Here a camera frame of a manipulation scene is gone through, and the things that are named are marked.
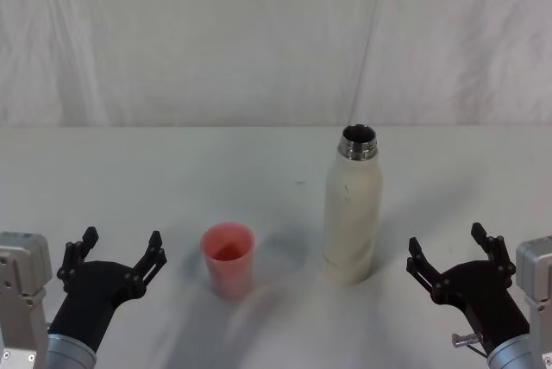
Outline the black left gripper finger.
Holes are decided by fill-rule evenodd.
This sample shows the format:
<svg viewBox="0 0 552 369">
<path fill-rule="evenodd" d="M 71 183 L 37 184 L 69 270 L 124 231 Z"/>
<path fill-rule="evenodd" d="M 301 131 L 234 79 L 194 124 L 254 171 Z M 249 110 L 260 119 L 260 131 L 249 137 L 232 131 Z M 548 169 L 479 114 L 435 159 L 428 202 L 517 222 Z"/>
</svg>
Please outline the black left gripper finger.
<svg viewBox="0 0 552 369">
<path fill-rule="evenodd" d="M 148 284 L 166 263 L 167 257 L 163 248 L 163 240 L 160 232 L 155 230 L 149 238 L 146 252 L 125 275 L 127 298 L 143 297 Z"/>
<path fill-rule="evenodd" d="M 66 243 L 62 264 L 57 271 L 57 278 L 62 282 L 65 293 L 69 291 L 69 284 L 76 276 L 78 267 L 85 262 L 85 258 L 95 247 L 98 239 L 97 229 L 90 226 L 86 229 L 80 241 L 68 241 Z"/>
</svg>

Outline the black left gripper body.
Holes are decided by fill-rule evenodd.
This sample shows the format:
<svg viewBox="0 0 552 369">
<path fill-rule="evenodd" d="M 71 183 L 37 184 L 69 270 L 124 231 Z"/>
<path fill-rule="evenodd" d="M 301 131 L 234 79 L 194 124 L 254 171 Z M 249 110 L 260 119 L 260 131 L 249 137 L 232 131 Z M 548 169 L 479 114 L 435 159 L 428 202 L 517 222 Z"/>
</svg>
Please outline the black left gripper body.
<svg viewBox="0 0 552 369">
<path fill-rule="evenodd" d="M 143 277 L 133 268 L 109 261 L 62 266 L 57 277 L 66 297 L 48 333 L 72 338 L 96 352 L 116 309 L 143 296 Z"/>
</svg>

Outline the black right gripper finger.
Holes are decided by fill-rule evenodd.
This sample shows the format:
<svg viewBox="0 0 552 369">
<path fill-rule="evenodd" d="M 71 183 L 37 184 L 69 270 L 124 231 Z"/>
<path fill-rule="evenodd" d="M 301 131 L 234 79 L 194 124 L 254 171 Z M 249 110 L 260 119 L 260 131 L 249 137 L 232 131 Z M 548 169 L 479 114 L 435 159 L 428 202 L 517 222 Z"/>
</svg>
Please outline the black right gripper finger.
<svg viewBox="0 0 552 369">
<path fill-rule="evenodd" d="M 429 263 L 415 237 L 409 239 L 406 271 L 430 294 L 434 303 L 449 301 L 450 281 L 446 273 L 440 273 Z"/>
<path fill-rule="evenodd" d="M 488 235 L 479 222 L 473 223 L 471 236 L 486 253 L 489 261 L 494 264 L 500 280 L 504 283 L 504 287 L 511 287 L 512 276 L 516 272 L 516 267 L 510 259 L 504 237 L 501 235 L 496 237 Z"/>
</svg>

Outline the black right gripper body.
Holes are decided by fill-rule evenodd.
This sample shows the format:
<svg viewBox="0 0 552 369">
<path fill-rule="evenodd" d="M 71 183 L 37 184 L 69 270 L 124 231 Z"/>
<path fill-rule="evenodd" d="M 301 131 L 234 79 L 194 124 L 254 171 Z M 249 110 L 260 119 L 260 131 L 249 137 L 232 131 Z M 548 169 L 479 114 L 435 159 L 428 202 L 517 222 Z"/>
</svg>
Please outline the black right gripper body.
<svg viewBox="0 0 552 369">
<path fill-rule="evenodd" d="M 486 353 L 520 335 L 530 326 L 508 292 L 513 263 L 490 260 L 462 263 L 432 276 L 432 300 L 456 307 L 466 317 Z"/>
</svg>

